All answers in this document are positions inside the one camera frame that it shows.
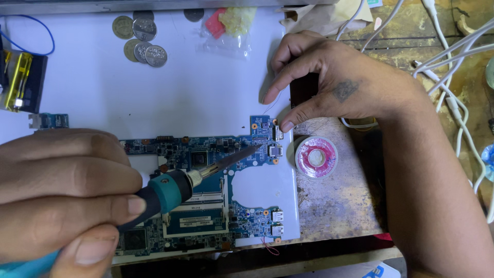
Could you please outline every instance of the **red eraser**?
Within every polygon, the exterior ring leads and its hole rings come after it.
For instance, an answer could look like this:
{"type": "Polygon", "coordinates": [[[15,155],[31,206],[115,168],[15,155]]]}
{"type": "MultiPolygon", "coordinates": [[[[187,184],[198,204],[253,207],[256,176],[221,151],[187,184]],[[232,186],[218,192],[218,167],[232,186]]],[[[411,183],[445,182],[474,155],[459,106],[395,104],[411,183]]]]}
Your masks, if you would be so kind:
{"type": "Polygon", "coordinates": [[[221,13],[225,13],[226,8],[219,8],[208,20],[206,20],[206,28],[211,32],[215,39],[221,37],[225,32],[225,26],[219,22],[218,16],[221,13]]]}

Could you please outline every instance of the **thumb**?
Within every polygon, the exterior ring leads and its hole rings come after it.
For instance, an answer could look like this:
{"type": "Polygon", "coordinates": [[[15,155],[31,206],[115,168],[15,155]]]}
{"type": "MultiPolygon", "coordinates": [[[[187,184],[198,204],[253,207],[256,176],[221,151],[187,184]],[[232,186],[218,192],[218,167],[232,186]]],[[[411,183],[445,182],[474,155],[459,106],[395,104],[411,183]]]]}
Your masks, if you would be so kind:
{"type": "Polygon", "coordinates": [[[111,265],[118,240],[119,232],[112,225],[84,232],[62,249],[50,278],[101,278],[111,265]]]}
{"type": "Polygon", "coordinates": [[[303,123],[309,119],[321,117],[319,109],[319,96],[316,95],[306,102],[290,110],[285,118],[281,121],[281,130],[284,133],[290,131],[295,125],[303,123]]]}

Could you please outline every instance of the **blue wire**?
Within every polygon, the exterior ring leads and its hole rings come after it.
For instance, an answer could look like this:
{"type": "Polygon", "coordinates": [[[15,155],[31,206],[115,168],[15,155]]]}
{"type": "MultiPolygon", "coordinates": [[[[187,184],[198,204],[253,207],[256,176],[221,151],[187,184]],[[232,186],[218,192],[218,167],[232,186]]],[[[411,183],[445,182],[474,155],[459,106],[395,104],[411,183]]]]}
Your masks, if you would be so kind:
{"type": "Polygon", "coordinates": [[[0,35],[2,35],[2,36],[3,36],[3,37],[7,40],[7,41],[9,41],[11,44],[15,45],[16,47],[18,47],[20,50],[22,50],[22,51],[24,51],[24,52],[27,52],[27,53],[29,53],[29,54],[33,54],[33,55],[38,55],[38,56],[47,56],[47,55],[52,54],[52,53],[55,51],[55,39],[53,38],[53,35],[52,35],[52,34],[51,34],[51,32],[50,32],[50,29],[48,29],[48,27],[47,27],[44,23],[42,23],[41,21],[39,21],[39,20],[35,19],[35,18],[34,18],[34,17],[32,17],[32,16],[28,16],[28,15],[24,15],[24,14],[12,14],[12,15],[1,15],[1,14],[0,14],[0,18],[5,17],[5,16],[22,16],[22,17],[27,17],[27,18],[29,18],[29,19],[32,19],[32,20],[34,20],[34,21],[39,22],[41,25],[43,25],[43,26],[46,28],[46,30],[47,30],[47,31],[48,31],[48,33],[50,34],[51,43],[53,44],[53,48],[51,49],[51,51],[50,51],[50,52],[48,52],[48,53],[46,53],[46,54],[40,54],[40,53],[34,53],[34,52],[31,52],[31,51],[28,51],[28,50],[26,50],[26,49],[24,49],[24,48],[20,47],[20,46],[19,46],[18,44],[16,44],[15,42],[13,42],[13,41],[12,41],[12,40],[11,40],[11,39],[10,39],[10,38],[6,35],[6,34],[4,34],[4,33],[1,31],[1,29],[0,29],[0,35]]]}

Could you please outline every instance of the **hand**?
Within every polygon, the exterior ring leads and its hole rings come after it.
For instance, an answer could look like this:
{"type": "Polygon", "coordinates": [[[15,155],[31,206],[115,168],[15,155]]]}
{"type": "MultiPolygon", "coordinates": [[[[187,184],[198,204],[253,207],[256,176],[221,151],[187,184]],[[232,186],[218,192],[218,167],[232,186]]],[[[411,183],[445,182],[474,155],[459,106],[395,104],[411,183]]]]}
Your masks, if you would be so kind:
{"type": "Polygon", "coordinates": [[[63,248],[50,277],[101,277],[146,202],[117,138],[63,129],[0,145],[0,264],[63,248]]]}
{"type": "Polygon", "coordinates": [[[427,99],[423,86],[406,72],[311,31],[285,35],[271,67],[276,78],[264,104],[273,102],[294,79],[319,73],[317,95],[286,115],[281,122],[285,133],[316,117],[386,120],[414,100],[427,99]]]}

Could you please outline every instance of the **red wire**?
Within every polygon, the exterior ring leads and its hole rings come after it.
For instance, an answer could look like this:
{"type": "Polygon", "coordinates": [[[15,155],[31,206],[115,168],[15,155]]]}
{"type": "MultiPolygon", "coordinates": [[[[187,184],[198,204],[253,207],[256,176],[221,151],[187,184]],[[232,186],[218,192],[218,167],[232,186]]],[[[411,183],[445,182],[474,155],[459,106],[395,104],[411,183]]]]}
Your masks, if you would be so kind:
{"type": "Polygon", "coordinates": [[[280,254],[280,252],[275,247],[268,246],[266,244],[266,242],[264,241],[264,238],[265,238],[264,236],[261,237],[261,241],[264,244],[264,246],[266,246],[266,249],[268,249],[269,253],[271,253],[271,254],[273,254],[275,256],[278,256],[280,254]]]}

